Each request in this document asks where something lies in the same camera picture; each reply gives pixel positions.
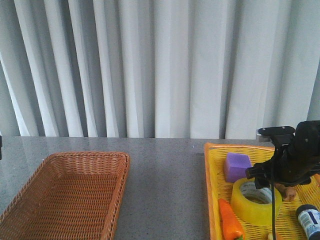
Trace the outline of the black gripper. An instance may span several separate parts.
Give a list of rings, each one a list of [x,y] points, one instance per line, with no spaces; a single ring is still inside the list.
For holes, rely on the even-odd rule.
[[[246,178],[254,179],[256,189],[270,188],[272,182],[307,185],[311,176],[320,172],[320,121],[302,121],[294,129],[294,134],[271,137],[282,146],[273,163],[255,163],[245,170]]]

